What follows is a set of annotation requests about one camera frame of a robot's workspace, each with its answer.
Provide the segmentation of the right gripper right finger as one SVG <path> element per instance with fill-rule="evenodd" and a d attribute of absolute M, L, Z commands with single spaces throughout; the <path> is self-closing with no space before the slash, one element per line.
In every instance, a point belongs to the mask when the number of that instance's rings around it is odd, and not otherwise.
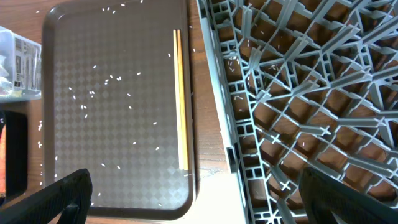
<path fill-rule="evenodd" d="M 304 168 L 299 192 L 310 223 L 397 223 L 397 211 L 312 167 Z"/>

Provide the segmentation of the orange carrot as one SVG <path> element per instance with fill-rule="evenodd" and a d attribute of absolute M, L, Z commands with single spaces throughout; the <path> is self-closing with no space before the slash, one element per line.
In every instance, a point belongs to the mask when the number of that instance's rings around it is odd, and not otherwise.
<path fill-rule="evenodd" d="M 0 147 L 0 193 L 6 196 L 6 127 L 1 127 L 1 147 Z"/>

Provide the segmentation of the wooden chopstick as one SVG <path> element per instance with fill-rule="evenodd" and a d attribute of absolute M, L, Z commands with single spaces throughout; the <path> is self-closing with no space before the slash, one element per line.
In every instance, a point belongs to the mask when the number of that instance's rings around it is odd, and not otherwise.
<path fill-rule="evenodd" d="M 181 109 L 180 109 L 180 87 L 179 87 L 179 71 L 178 71 L 178 42 L 177 30 L 173 30 L 173 46 L 174 46 L 174 83 L 175 83 L 175 109 L 177 120 L 177 142 L 178 142 L 178 167 L 184 170 L 183 162 L 183 145 L 182 145 L 182 128 L 181 128 Z"/>
<path fill-rule="evenodd" d="M 183 170 L 189 170 L 188 161 L 188 141 L 187 141 L 187 121 L 185 109 L 185 84 L 183 74 L 183 55 L 182 55 L 182 35 L 181 30 L 177 30 L 177 51 L 178 51 L 178 84 L 180 93 L 180 115 L 182 129 L 182 152 L 183 152 Z"/>

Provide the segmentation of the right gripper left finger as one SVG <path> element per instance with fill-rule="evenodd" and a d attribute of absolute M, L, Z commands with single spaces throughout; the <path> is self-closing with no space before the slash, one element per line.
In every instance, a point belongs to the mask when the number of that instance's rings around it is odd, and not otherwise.
<path fill-rule="evenodd" d="M 1 223 L 84 223 L 93 184 L 88 169 L 79 169 L 30 197 L 1 210 Z"/>

